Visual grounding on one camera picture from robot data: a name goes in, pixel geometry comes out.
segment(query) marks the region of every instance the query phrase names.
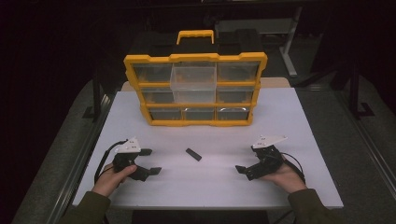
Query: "carrying handle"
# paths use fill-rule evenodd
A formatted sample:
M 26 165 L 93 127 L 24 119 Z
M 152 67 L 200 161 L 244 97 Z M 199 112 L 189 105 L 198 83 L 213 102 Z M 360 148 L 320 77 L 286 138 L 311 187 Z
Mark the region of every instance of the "carrying handle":
M 207 36 L 210 36 L 212 38 L 212 44 L 214 44 L 215 35 L 212 30 L 180 31 L 178 32 L 176 44 L 178 45 L 180 43 L 181 37 L 207 37 Z

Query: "sleeve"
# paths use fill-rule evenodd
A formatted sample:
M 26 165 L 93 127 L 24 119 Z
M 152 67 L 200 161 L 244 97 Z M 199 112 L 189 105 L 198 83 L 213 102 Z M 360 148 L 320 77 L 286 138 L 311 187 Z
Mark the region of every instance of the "sleeve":
M 58 224 L 100 224 L 109 206 L 107 197 L 88 191 L 79 205 L 62 217 Z
M 289 195 L 289 203 L 297 223 L 342 224 L 345 223 L 334 212 L 327 209 L 314 189 L 303 189 Z

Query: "yellow organizer box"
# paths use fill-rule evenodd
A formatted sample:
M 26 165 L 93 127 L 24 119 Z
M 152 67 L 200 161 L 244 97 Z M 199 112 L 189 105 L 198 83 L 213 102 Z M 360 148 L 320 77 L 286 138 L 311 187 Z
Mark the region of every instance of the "yellow organizer box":
M 249 125 L 267 64 L 255 30 L 141 33 L 124 59 L 150 125 Z

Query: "white tabletop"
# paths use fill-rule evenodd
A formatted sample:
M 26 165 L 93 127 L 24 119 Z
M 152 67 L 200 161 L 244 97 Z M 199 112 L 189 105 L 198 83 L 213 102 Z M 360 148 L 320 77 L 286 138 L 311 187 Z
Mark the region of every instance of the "white tabletop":
M 299 160 L 307 186 L 317 190 L 325 206 L 342 207 L 295 90 L 261 89 L 253 113 L 249 126 L 150 126 L 140 113 L 136 93 L 118 92 L 73 204 L 91 190 L 104 152 L 114 143 L 136 136 L 142 148 L 153 150 L 150 156 L 138 157 L 136 164 L 162 170 L 146 182 L 128 178 L 110 197 L 112 206 L 197 210 L 289 207 L 288 195 L 282 189 L 267 181 L 248 181 L 235 169 L 235 165 L 249 167 L 259 161 L 250 146 L 260 135 L 286 135 L 289 139 L 276 147 Z M 196 161 L 187 154 L 188 147 L 202 159 Z M 113 150 L 106 164 L 114 155 Z

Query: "black cable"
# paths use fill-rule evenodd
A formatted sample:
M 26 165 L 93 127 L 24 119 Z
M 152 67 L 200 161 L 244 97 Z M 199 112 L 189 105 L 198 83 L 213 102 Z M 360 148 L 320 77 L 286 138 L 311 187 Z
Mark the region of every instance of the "black cable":
M 293 158 L 295 161 L 297 161 L 297 159 L 295 159 L 293 156 L 291 156 L 290 154 L 288 154 L 288 153 L 286 153 L 286 152 L 281 152 L 280 154 L 282 154 L 282 155 L 287 155 L 287 156 Z M 304 175 L 303 166 L 302 166 L 298 161 L 297 161 L 297 163 L 298 163 L 298 165 L 300 166 L 301 173 Z
M 99 174 L 98 179 L 99 179 L 99 177 L 100 177 L 102 174 L 104 174 L 105 172 L 107 172 L 107 171 L 113 169 L 113 167 L 114 167 L 114 166 L 105 169 L 101 174 Z
M 105 151 L 105 155 L 103 155 L 103 158 L 100 161 L 98 168 L 96 169 L 96 173 L 95 173 L 95 177 L 94 177 L 94 183 L 96 183 L 96 181 L 99 179 L 99 176 L 101 174 L 100 172 L 101 172 L 101 170 L 103 168 L 103 165 L 105 164 L 105 161 L 106 161 L 106 159 L 108 157 L 108 154 L 110 154 L 111 149 L 113 149 L 113 147 L 115 147 L 117 145 L 122 145 L 122 144 L 126 143 L 127 141 L 128 140 L 119 141 L 118 143 L 113 144 L 108 150 Z

